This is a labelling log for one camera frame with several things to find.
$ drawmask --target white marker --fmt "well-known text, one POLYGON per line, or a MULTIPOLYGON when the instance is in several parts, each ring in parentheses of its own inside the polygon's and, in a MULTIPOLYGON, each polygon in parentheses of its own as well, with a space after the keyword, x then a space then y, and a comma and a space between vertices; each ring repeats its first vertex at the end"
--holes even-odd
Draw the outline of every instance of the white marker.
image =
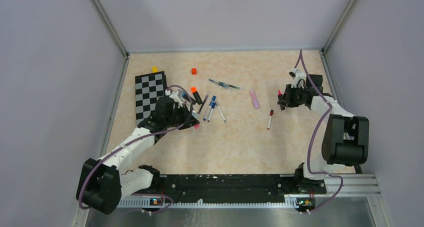
POLYGON ((271 112, 269 113, 269 121, 268 121, 268 130, 271 127, 271 119, 273 118, 274 110, 271 109, 271 112))
POLYGON ((214 96, 212 97, 212 100, 210 101, 209 106, 207 107, 206 113, 204 113, 203 121, 206 121, 206 120, 208 119, 208 117, 209 117, 209 112, 212 110, 212 105, 215 103, 215 98, 216 98, 216 96, 214 95, 214 96))
POLYGON ((225 119, 224 113, 223 113, 223 111, 222 111, 222 109, 221 109, 220 104, 218 103, 218 101, 215 101, 215 104, 216 104, 216 107, 219 110, 219 115, 221 115, 222 121, 224 121, 224 123, 227 122, 227 120, 225 119))
POLYGON ((210 110, 209 117, 207 118, 208 122, 211 121, 211 117, 212 117, 212 113, 214 112, 214 109, 215 109, 215 102, 212 104, 212 109, 210 110))

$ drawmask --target red marker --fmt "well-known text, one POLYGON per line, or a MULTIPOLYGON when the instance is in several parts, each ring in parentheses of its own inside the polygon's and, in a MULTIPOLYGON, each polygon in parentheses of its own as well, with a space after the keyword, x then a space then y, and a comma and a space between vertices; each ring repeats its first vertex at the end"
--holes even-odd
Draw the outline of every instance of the red marker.
POLYGON ((271 112, 269 112, 269 121, 268 121, 268 130, 271 127, 271 119, 273 118, 274 110, 271 109, 271 112))

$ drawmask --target pink highlighter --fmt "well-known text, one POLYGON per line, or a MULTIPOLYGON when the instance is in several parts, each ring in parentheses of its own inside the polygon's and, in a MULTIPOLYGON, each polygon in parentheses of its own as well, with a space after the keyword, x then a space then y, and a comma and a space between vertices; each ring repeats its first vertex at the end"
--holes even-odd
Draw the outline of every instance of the pink highlighter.
POLYGON ((259 101, 256 98, 256 93, 253 88, 249 89, 250 98, 252 99, 253 107, 259 109, 259 101))

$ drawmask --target marker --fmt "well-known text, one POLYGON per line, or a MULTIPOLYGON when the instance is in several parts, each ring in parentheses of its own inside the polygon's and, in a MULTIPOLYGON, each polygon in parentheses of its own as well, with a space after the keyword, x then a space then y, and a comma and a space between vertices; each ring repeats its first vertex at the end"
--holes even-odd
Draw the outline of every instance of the marker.
POLYGON ((223 113, 223 111, 221 110, 221 107, 220 107, 220 104, 218 103, 218 101, 215 101, 215 104, 216 104, 216 107, 217 107, 217 108, 218 108, 218 110, 219 110, 219 115, 221 115, 221 119, 222 119, 222 121, 224 121, 224 123, 225 123, 225 122, 227 122, 227 120, 225 119, 224 113, 223 113))
POLYGON ((242 88, 242 87, 238 87, 238 86, 235 86, 235 85, 232 85, 232 84, 229 84, 229 83, 218 82, 218 84, 223 84, 223 85, 229 86, 229 87, 231 87, 231 88, 233 88, 233 89, 236 89, 236 90, 241 90, 241 91, 244 91, 244 90, 245 90, 245 89, 244 89, 244 88, 242 88))
POLYGON ((219 85, 219 86, 221 86, 221 87, 223 87, 223 88, 225 88, 227 90, 231 90, 231 88, 227 84, 224 84, 222 82, 216 82, 215 80, 213 80, 211 78, 209 79, 209 81, 212 82, 212 83, 214 83, 214 84, 217 84, 217 85, 219 85))
POLYGON ((250 98, 252 100, 253 107, 255 109, 259 109, 259 101, 256 98, 256 93, 255 93, 255 90, 253 88, 249 89, 249 95, 250 95, 250 98))
POLYGON ((203 121, 206 121, 206 120, 208 119, 208 117, 209 117, 209 112, 211 111, 211 109, 212 109, 212 105, 215 103, 215 99, 216 99, 216 98, 217 98, 217 97, 214 95, 214 96, 212 97, 212 99, 210 100, 210 104, 209 104, 209 106, 207 107, 206 113, 204 113, 203 121))
POLYGON ((212 109, 210 110, 209 117, 207 118, 208 122, 211 121, 211 117, 212 117, 212 113, 214 112, 214 109, 215 109, 215 102, 212 104, 212 109))
POLYGON ((200 98, 199 92, 196 89, 196 87, 191 87, 191 93, 193 93, 194 98, 196 99, 196 102, 201 105, 202 102, 202 98, 200 98))
POLYGON ((271 109, 271 112, 269 113, 269 121, 268 121, 268 130, 271 127, 271 119, 273 118, 274 110, 271 109))
POLYGON ((200 112, 202 111, 203 106, 205 105, 206 101, 208 100, 208 97, 209 97, 209 93, 206 92, 206 97, 204 98, 203 103, 201 103, 201 106, 199 108, 199 111, 197 112, 198 114, 200 114, 200 112))

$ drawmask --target cable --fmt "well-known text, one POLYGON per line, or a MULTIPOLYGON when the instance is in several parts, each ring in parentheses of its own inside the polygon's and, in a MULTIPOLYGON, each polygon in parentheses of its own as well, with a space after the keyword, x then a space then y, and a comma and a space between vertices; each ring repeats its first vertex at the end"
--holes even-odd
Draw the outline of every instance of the cable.
POLYGON ((303 81, 303 88, 305 88, 305 80, 304 79, 299 79, 299 81, 296 84, 296 87, 299 88, 299 84, 301 83, 301 81, 303 81))
MULTIPOLYGON (((173 85, 170 85, 169 87, 168 87, 168 89, 169 88, 171 88, 171 87, 177 87, 177 88, 179 88, 179 89, 181 89, 182 91, 184 91, 185 92, 185 94, 186 95, 189 95, 189 93, 183 88, 183 87, 181 87, 181 86, 179 86, 179 85, 177 85, 177 84, 173 84, 173 85)), ((156 135, 163 135, 163 134, 166 134, 166 133, 169 133, 169 132, 171 132, 171 131, 176 131, 176 130, 178 130, 179 128, 181 128, 181 127, 183 127, 185 124, 187 124, 189 121, 190 121, 190 117, 191 117, 191 114, 192 114, 192 112, 193 112, 193 102, 192 102, 192 100, 190 99, 190 114, 188 115, 188 117, 187 117, 187 119, 182 123, 182 124, 180 124, 180 125, 178 125, 177 127, 175 127, 175 128, 172 128, 172 129, 167 129, 167 130, 163 130, 163 131, 158 131, 158 132, 155 132, 155 133, 149 133, 149 134, 145 134, 145 135, 143 135, 143 136, 141 136, 141 137, 138 137, 138 138, 135 138, 135 139, 133 139, 133 140, 131 140, 131 141, 129 141, 129 142, 127 142, 127 143, 125 143, 124 145, 125 146, 129 146, 129 145, 131 145, 131 144, 133 144, 134 142, 137 142, 137 141, 139 141, 139 140, 142 140, 142 139, 144 139, 144 138, 147 138, 147 137, 150 137, 150 136, 156 136, 156 135)), ((123 149, 124 147, 122 147, 122 146, 120 146, 120 147, 118 147, 117 149, 115 149, 114 151, 112 151, 112 152, 110 152, 108 155, 106 155, 106 157, 104 157, 102 160, 100 160, 95 166, 94 166, 94 168, 90 171, 90 173, 87 175, 87 178, 85 178, 85 180, 84 180, 84 183, 82 184, 82 187, 81 187, 81 190, 79 191, 79 195, 78 195, 78 205, 79 205, 79 208, 80 209, 82 209, 82 210, 88 210, 90 207, 89 206, 83 206, 83 193, 84 193, 84 191, 86 190, 86 187, 87 187, 87 185, 88 185, 88 183, 89 183, 89 181, 90 181, 90 179, 91 179, 91 177, 94 175, 94 173, 96 172, 96 170, 107 160, 107 159, 109 159, 111 156, 113 156, 113 155, 115 155, 116 153, 118 153, 119 151, 121 151, 122 149, 123 149)))
POLYGON ((318 129, 320 128, 320 125, 322 124, 322 122, 324 121, 326 116, 331 112, 331 110, 333 109, 333 106, 330 102, 327 101, 327 99, 324 97, 324 95, 320 92, 318 87, 312 81, 312 78, 309 75, 309 72, 308 72, 308 70, 305 66, 304 57, 302 55, 302 49, 300 50, 299 59, 297 60, 296 66, 294 67, 295 69, 298 66, 299 60, 301 60, 301 62, 302 62, 303 69, 305 71, 306 77, 309 80, 310 84, 315 89, 315 91, 318 93, 318 95, 324 100, 324 102, 327 103, 327 105, 329 107, 328 110, 318 120, 318 123, 316 123, 315 129, 313 130, 313 133, 312 133, 312 137, 310 138, 309 146, 308 146, 308 149, 307 149, 307 161, 306 161, 307 171, 309 173, 311 173, 312 175, 328 175, 332 178, 339 178, 340 179, 340 186, 338 187, 337 191, 330 198, 328 198, 326 201, 324 201, 322 204, 317 206, 315 209, 309 211, 309 213, 311 213, 311 212, 319 210, 322 206, 324 206, 325 204, 327 204, 328 202, 330 202, 332 199, 334 199, 336 197, 336 195, 340 192, 340 190, 343 187, 343 177, 341 177, 340 175, 333 175, 332 173, 328 173, 326 171, 312 171, 311 170, 311 153, 312 153, 312 146, 314 145, 315 137, 317 136, 317 132, 318 132, 318 129))

